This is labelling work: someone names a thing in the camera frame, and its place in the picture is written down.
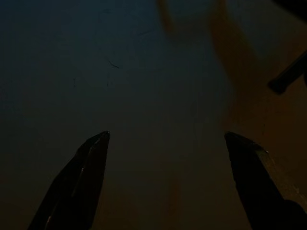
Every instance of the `blue-gray surface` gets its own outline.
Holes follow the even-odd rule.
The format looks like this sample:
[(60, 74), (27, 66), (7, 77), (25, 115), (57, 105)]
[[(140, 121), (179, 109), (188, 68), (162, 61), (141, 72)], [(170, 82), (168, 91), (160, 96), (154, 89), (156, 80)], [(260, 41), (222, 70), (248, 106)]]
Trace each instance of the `blue-gray surface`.
[(172, 193), (180, 229), (249, 228), (219, 126), (232, 88), (206, 30), (169, 40), (154, 0), (0, 5), (1, 228), (25, 229), (54, 176), (104, 130), (111, 220), (96, 228), (165, 228)]

